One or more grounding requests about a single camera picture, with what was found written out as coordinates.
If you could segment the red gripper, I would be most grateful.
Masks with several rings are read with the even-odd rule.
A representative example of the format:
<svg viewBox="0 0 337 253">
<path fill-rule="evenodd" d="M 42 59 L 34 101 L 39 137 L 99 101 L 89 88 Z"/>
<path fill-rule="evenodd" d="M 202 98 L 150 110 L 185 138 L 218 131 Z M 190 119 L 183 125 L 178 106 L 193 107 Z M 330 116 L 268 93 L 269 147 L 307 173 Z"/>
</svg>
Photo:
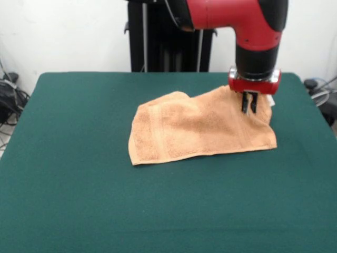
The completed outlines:
<svg viewBox="0 0 337 253">
<path fill-rule="evenodd" d="M 281 83 L 281 70 L 274 70 L 266 80 L 248 80 L 240 77 L 237 68 L 233 66 L 228 73 L 228 83 L 232 91 L 242 93 L 242 112 L 245 114 L 247 114 L 249 106 L 249 94 L 247 92 L 250 92 L 252 96 L 251 110 L 256 114 L 258 93 L 274 95 Z"/>
</svg>

